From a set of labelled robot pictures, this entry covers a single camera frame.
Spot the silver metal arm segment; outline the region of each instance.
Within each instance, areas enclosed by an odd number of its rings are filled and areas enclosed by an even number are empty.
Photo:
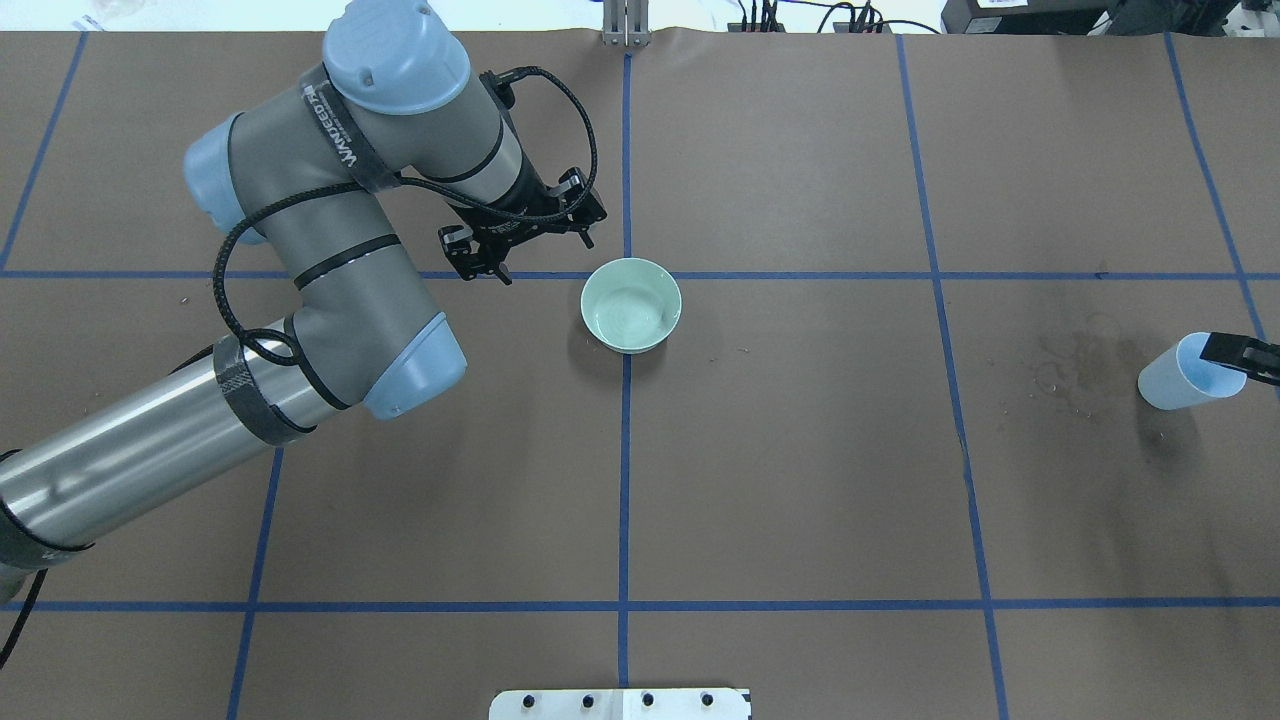
[[[211,129],[184,163],[223,232],[302,191],[352,179],[369,190],[301,202],[242,238],[270,242],[294,278],[302,306],[271,329],[301,351],[297,363],[270,363],[228,336],[207,357],[4,459],[0,598],[346,407],[393,419],[461,378],[466,359],[372,195],[408,167],[506,211],[545,205],[506,109],[430,5],[356,0],[329,27],[323,65]]]

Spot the black tape wrap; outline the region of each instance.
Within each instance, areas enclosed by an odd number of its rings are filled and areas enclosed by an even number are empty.
[[[320,135],[325,137],[338,161],[347,168],[360,187],[369,192],[399,187],[399,178],[378,156],[374,145],[356,124],[351,110],[347,109],[347,101],[333,86],[323,63],[302,73],[298,91]]]
[[[227,336],[214,345],[214,372],[227,405],[257,439],[283,447],[315,429],[297,425],[268,402],[244,363],[244,348],[236,336]]]
[[[0,461],[15,452],[14,450],[0,455]],[[9,510],[4,498],[0,498],[0,514],[3,514],[0,516],[0,565],[19,570],[42,570],[61,565],[91,547],[88,544],[64,547],[37,538]]]

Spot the metal bracket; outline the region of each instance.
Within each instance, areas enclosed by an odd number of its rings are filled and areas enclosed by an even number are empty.
[[[735,688],[507,691],[489,720],[751,720],[751,691]]]
[[[605,45],[644,47],[649,45],[649,0],[604,0]]]

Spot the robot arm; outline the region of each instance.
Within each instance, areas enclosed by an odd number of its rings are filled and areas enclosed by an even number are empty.
[[[453,386],[466,359],[372,193],[403,183],[444,195],[465,223],[440,231],[463,279],[509,283],[507,252],[544,232],[577,232],[590,247],[586,231],[605,217],[594,177],[575,168],[543,184],[507,113],[509,85],[540,73],[476,77],[424,0],[356,0],[298,87],[192,145],[192,195],[232,233],[220,263],[242,231],[270,242],[302,306],[243,331],[220,297],[233,333],[207,357],[0,457],[0,597],[340,410],[364,404],[388,420]]]

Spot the plastic cup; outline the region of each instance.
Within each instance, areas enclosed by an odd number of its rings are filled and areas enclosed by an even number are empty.
[[[600,265],[582,287],[582,322],[611,350],[653,350],[680,322],[680,287],[662,265],[620,258]]]
[[[1138,374],[1138,392],[1160,410],[1190,407],[1240,392],[1248,375],[1201,360],[1208,333],[1192,333]]]

